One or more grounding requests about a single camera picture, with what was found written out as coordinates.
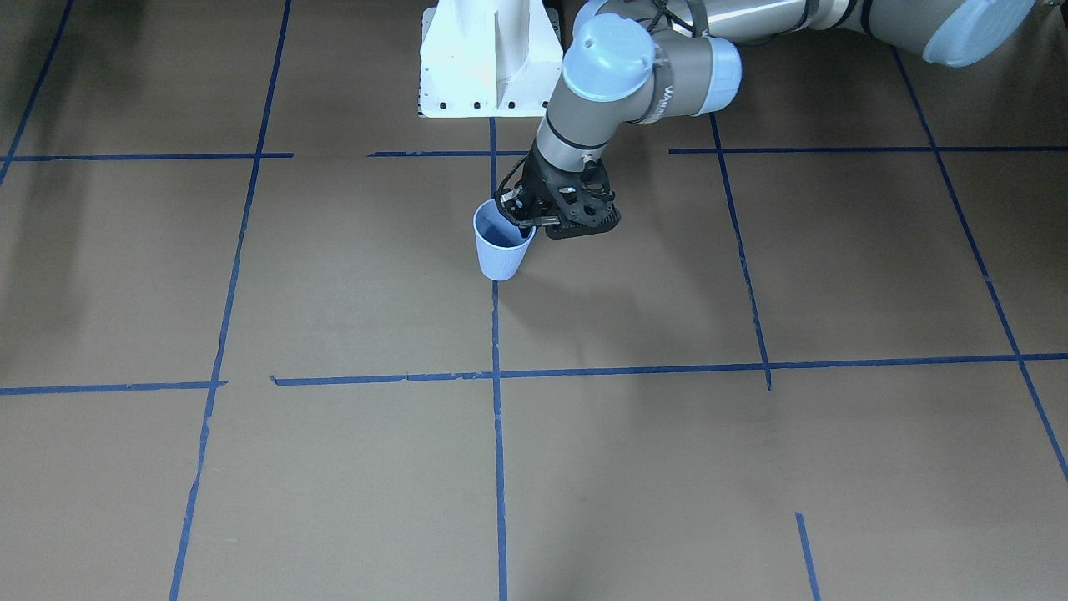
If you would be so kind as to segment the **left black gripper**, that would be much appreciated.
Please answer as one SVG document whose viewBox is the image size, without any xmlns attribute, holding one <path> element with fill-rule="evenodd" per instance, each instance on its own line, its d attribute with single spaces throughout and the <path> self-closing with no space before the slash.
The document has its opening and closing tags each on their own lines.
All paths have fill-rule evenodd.
<svg viewBox="0 0 1068 601">
<path fill-rule="evenodd" d="M 493 201 L 499 213 L 520 230 L 614 225 L 614 191 L 601 159 L 571 172 L 553 167 L 531 147 L 516 190 L 497 190 Z"/>
</svg>

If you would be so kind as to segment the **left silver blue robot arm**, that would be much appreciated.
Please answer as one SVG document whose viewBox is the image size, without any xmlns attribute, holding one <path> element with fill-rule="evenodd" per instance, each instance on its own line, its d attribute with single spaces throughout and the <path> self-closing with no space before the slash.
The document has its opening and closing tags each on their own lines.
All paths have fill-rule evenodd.
<svg viewBox="0 0 1068 601">
<path fill-rule="evenodd" d="M 1033 1 L 587 1 L 557 85 L 514 186 L 505 220 L 554 240 L 599 235 L 621 216 L 602 160 L 622 124 L 712 114 L 736 98 L 740 47 L 844 28 L 963 68 L 1003 45 Z"/>
</svg>

